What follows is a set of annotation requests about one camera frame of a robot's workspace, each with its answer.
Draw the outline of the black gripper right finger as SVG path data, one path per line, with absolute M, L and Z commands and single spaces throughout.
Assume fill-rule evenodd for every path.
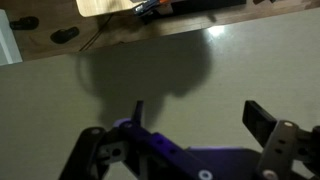
M 256 101 L 244 104 L 242 122 L 258 144 L 264 157 L 294 157 L 296 155 L 298 125 L 277 120 Z

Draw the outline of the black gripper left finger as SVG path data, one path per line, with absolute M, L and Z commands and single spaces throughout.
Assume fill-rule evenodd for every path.
M 126 156 L 173 156 L 174 143 L 171 140 L 160 133 L 151 133 L 143 127 L 143 111 L 144 102 L 137 101 L 131 117 L 114 123 L 119 140 L 124 143 Z

